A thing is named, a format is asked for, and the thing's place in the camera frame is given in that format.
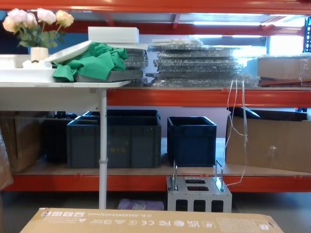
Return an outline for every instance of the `purple bag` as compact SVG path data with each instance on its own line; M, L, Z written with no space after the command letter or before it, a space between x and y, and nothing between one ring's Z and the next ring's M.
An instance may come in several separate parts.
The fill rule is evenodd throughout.
M120 200L119 210L164 210L164 204L161 201L151 200Z

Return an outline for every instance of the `gray tray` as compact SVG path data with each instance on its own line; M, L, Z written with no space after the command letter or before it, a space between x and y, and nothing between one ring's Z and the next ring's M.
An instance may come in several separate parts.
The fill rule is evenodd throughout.
M143 77L142 70L125 70L125 71L113 70L110 72L106 80L94 79L77 74L75 77L75 81L79 83L109 83L109 82L141 79L142 77Z

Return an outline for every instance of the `flower vase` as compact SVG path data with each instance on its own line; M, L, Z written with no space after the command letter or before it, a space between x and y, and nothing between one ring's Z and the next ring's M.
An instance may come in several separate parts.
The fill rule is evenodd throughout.
M30 48L30 60L33 61L42 61L49 56L49 50L43 47L31 47Z

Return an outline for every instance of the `metal handle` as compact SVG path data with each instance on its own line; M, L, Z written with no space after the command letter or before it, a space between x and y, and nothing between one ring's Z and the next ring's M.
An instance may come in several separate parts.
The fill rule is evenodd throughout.
M177 164L174 160L174 163L173 163L173 177L172 177L172 187L173 187L173 190L177 190Z
M219 161L216 159L216 164L215 164L215 182L217 182L218 177L217 177L217 165L220 166L220 170L221 170L221 178L220 178L220 183L221 183L221 188L220 191L223 192L224 191L224 168L223 166L219 163Z

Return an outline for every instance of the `white table leg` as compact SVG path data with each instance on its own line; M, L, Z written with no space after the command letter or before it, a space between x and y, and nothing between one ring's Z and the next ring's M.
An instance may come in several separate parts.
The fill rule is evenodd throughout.
M107 196L107 91L100 89L101 158L99 165L99 208L106 209Z

